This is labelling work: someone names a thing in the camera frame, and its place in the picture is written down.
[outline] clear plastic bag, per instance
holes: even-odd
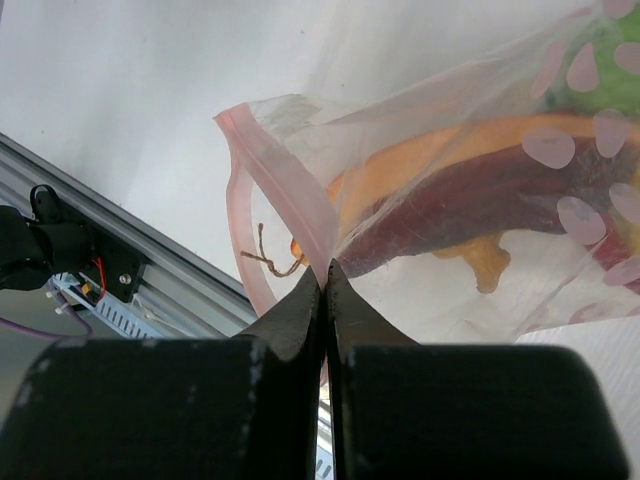
[[[638,42],[640,6],[610,0],[372,105],[221,113],[257,312],[336,258],[421,342],[640,313]]]

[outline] aluminum rail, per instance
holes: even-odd
[[[31,214],[29,192],[51,185],[60,198],[149,259],[130,308],[177,336],[225,338],[256,318],[242,285],[87,186],[0,134],[0,198]]]

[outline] white surface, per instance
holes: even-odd
[[[377,99],[588,3],[6,0],[0,131],[237,277],[216,113]]]

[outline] purple wire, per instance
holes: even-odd
[[[24,325],[20,325],[19,323],[12,322],[11,320],[7,320],[6,318],[0,317],[0,326],[7,327],[14,332],[22,333],[23,335],[29,335],[30,337],[40,338],[43,340],[65,340],[68,338],[86,338],[93,335],[93,328],[91,325],[87,323],[78,313],[73,309],[71,305],[68,304],[67,300],[64,298],[62,293],[55,288],[51,283],[49,284],[49,288],[51,293],[53,294],[53,298],[60,304],[60,308],[67,313],[71,318],[73,318],[82,328],[84,328],[85,333],[82,335],[59,335],[57,333],[45,332],[42,330],[36,330],[35,328],[25,327]]]

